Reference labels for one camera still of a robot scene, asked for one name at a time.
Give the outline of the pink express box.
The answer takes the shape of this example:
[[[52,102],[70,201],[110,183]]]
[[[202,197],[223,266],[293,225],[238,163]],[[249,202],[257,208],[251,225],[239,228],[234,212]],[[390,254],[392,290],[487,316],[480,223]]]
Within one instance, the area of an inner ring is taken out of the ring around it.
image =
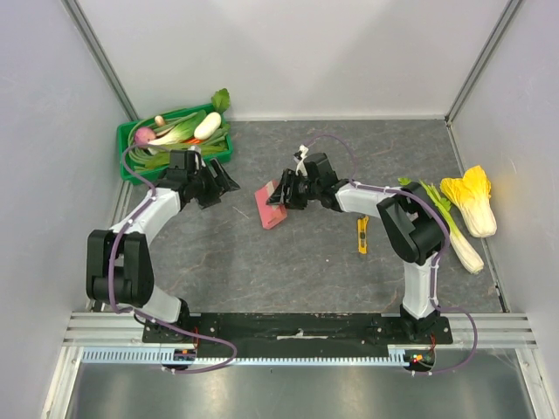
[[[287,210],[283,205],[266,203],[278,186],[277,180],[271,180],[254,193],[260,222],[265,230],[271,230],[287,218]]]

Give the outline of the yellow utility knife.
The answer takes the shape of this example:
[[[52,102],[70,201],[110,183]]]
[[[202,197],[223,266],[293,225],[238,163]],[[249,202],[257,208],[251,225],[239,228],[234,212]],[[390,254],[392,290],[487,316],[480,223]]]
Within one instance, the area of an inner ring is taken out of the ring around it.
[[[367,240],[367,230],[368,230],[368,216],[362,216],[357,219],[357,238],[358,238],[358,251],[362,255],[368,253],[368,240]]]

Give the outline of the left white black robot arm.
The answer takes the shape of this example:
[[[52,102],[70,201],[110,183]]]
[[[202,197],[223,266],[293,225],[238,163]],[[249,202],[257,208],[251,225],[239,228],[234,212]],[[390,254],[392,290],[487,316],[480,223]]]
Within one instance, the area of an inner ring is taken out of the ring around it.
[[[156,181],[137,178],[149,187],[141,203],[110,229],[93,230],[88,236],[86,295],[117,313],[140,314],[161,325],[171,342],[182,343],[194,332],[190,309],[155,284],[149,245],[191,201],[209,208],[240,186],[218,159],[205,162],[197,147],[172,151]]]

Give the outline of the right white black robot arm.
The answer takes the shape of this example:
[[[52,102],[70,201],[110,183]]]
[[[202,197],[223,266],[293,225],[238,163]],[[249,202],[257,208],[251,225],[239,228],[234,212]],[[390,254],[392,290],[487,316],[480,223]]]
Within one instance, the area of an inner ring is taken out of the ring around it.
[[[404,263],[404,297],[400,333],[413,344],[431,334],[440,317],[436,294],[440,252],[448,229],[429,203],[423,187],[376,187],[337,176],[326,154],[295,155],[298,166],[287,168],[280,180],[265,187],[266,208],[303,210],[311,201],[343,213],[381,220],[393,251]]]

